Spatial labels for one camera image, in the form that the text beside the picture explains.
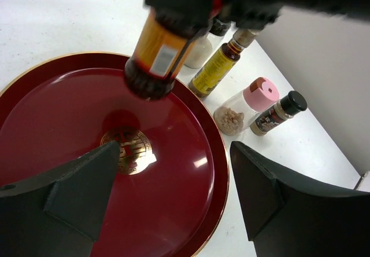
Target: pink cap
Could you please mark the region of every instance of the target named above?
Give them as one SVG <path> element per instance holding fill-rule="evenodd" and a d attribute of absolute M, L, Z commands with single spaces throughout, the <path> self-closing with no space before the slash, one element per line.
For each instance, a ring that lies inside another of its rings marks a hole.
<path fill-rule="evenodd" d="M 267 78 L 258 78 L 243 91 L 247 104 L 255 111 L 262 112 L 279 99 L 276 86 Z"/>

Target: white bottle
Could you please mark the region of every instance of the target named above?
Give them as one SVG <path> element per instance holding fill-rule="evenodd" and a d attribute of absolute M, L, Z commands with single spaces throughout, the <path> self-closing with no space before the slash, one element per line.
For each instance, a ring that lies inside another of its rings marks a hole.
<path fill-rule="evenodd" d="M 192 69 L 199 69 L 202 67 L 213 51 L 219 47 L 230 25 L 231 23 L 225 23 L 217 16 L 213 18 L 212 28 L 205 36 L 196 41 L 184 65 Z"/>

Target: sauce bottle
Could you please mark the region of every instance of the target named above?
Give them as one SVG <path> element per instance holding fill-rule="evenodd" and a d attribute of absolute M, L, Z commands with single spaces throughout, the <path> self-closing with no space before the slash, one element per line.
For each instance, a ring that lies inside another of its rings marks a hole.
<path fill-rule="evenodd" d="M 228 43 L 224 43 L 211 56 L 189 83 L 189 88 L 199 98 L 208 96 L 238 62 L 260 31 L 238 29 Z"/>
<path fill-rule="evenodd" d="M 126 62 L 127 87 L 145 100 L 158 100 L 171 92 L 194 41 L 209 27 L 185 25 L 151 9 L 132 57 Z"/>

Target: gold emblem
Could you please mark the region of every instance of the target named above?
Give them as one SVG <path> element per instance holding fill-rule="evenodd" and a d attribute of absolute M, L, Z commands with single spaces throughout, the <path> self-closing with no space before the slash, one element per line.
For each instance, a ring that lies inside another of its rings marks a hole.
<path fill-rule="evenodd" d="M 119 173 L 127 175 L 139 173 L 157 160 L 152 153 L 149 139 L 135 128 L 114 128 L 102 137 L 100 145 L 112 140 L 117 141 L 121 148 Z"/>

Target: black cap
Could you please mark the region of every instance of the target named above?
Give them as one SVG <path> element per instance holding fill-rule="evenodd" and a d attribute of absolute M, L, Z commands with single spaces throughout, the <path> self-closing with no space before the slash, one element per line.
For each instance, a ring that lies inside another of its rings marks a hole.
<path fill-rule="evenodd" d="M 296 115 L 307 109 L 306 99 L 297 91 L 290 91 L 288 95 L 280 100 L 280 104 L 289 115 Z"/>
<path fill-rule="evenodd" d="M 209 30 L 209 32 L 216 36 L 225 36 L 230 26 L 230 21 L 223 20 L 219 16 L 216 16 L 213 18 L 212 28 Z"/>

